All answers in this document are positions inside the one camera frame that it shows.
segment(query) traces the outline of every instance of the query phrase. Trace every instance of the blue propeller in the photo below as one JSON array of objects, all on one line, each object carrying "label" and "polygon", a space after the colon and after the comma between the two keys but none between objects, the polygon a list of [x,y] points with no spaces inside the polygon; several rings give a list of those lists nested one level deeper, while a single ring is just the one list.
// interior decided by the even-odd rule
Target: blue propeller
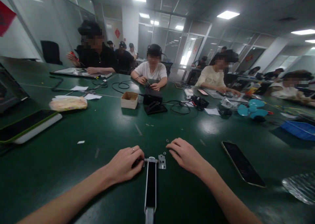
[{"label": "blue propeller", "polygon": [[250,117],[252,119],[255,118],[255,116],[266,116],[268,115],[268,111],[263,110],[263,109],[257,109],[258,107],[262,107],[265,105],[265,103],[261,100],[258,99],[252,99],[249,101],[249,107],[246,107],[245,105],[240,105],[237,109],[237,112],[241,115],[241,116],[248,116],[250,115]]}]

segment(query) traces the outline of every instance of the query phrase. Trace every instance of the black hat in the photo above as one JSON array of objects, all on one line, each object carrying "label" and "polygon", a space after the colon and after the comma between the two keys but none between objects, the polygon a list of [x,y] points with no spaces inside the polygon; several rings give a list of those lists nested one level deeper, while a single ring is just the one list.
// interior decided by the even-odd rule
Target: black hat
[{"label": "black hat", "polygon": [[89,38],[102,35],[102,30],[98,23],[90,20],[84,20],[81,26],[78,28],[78,32],[82,36],[88,36]]},{"label": "black hat", "polygon": [[147,55],[162,57],[162,48],[157,44],[148,46]]},{"label": "black hat", "polygon": [[119,43],[119,47],[127,48],[127,45],[126,45],[126,43],[125,43],[124,41],[121,41],[121,42]]}]

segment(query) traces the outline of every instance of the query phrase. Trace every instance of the blue fan blade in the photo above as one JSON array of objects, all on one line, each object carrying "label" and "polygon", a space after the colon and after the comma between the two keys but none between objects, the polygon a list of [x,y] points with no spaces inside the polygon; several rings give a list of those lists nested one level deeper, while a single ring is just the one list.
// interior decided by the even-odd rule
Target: blue fan blade
[{"label": "blue fan blade", "polygon": [[265,103],[261,100],[258,100],[258,99],[252,99],[249,101],[249,106],[250,107],[262,107],[265,105]]},{"label": "blue fan blade", "polygon": [[255,111],[254,113],[250,114],[251,119],[254,119],[255,116],[266,116],[268,115],[268,111],[263,110],[263,109],[258,109],[257,111]]},{"label": "blue fan blade", "polygon": [[241,116],[248,116],[249,115],[249,109],[248,107],[246,107],[245,105],[240,105],[237,109],[237,112],[241,115]]}]

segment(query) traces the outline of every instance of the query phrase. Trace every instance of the workbench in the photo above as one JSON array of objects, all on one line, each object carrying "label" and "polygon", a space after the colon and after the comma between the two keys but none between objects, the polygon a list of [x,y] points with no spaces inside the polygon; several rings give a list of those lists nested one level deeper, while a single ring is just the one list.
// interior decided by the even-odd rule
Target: workbench
[{"label": "workbench", "polygon": [[[1,115],[0,127],[12,123],[48,104],[59,80],[49,72],[64,68],[40,62],[0,57],[0,62],[30,95],[30,99]],[[88,78],[62,77],[61,89],[95,87]],[[166,152],[166,170],[157,171],[157,209],[155,223],[227,223],[209,189],[193,174],[181,168],[165,146],[166,140],[181,137],[218,171],[232,191],[263,223],[314,223],[315,206],[307,205],[281,184],[283,178],[315,170],[313,142],[299,140],[278,125],[262,126],[249,117],[233,114],[228,119],[209,116],[191,108],[180,115],[165,105],[166,113],[148,116],[141,103],[135,110],[121,108],[121,93],[112,89],[115,82],[130,76],[114,74],[108,88],[95,92],[103,97],[89,100],[86,110],[68,111],[63,118],[23,145],[0,157],[1,223],[16,223],[42,205],[72,188],[98,168],[106,165],[122,148],[139,145],[145,157]],[[135,81],[128,90],[144,93]],[[198,87],[192,87],[194,93]],[[185,100],[185,93],[169,82],[161,89],[163,100]],[[74,92],[71,95],[81,96]],[[204,97],[210,106],[219,100]],[[264,109],[281,117],[275,105],[298,107],[280,99],[264,99]],[[236,143],[265,181],[267,188],[245,183],[237,174],[220,142]],[[144,223],[146,169],[134,179],[110,187],[96,196],[71,223]]]}]

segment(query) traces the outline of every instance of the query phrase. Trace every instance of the blue plastic tray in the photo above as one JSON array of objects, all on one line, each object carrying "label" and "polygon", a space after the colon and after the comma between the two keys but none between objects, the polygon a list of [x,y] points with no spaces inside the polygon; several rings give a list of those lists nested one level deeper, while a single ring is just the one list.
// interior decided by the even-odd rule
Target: blue plastic tray
[{"label": "blue plastic tray", "polygon": [[302,140],[315,141],[315,127],[308,123],[286,121],[281,128]]}]

